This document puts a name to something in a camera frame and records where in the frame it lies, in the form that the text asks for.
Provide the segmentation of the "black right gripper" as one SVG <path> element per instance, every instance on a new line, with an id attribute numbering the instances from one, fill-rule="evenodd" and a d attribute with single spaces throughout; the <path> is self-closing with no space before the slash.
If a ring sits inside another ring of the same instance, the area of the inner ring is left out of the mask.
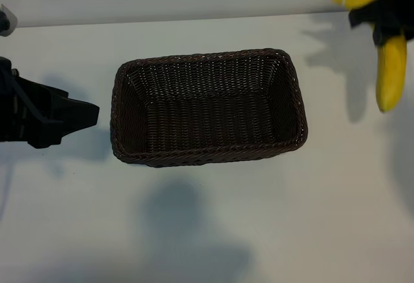
<path id="1" fill-rule="evenodd" d="M 352 28 L 363 23 L 373 25 L 373 43 L 384 46 L 392 37 L 413 39 L 413 0 L 374 0 L 349 12 Z"/>

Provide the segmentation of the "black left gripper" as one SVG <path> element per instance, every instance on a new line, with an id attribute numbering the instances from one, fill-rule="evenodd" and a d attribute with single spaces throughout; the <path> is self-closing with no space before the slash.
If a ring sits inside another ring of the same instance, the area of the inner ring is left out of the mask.
<path id="1" fill-rule="evenodd" d="M 98 106 L 68 97 L 64 90 L 22 78 L 11 61 L 1 57 L 1 142 L 27 142 L 44 149 L 97 124 Z"/>

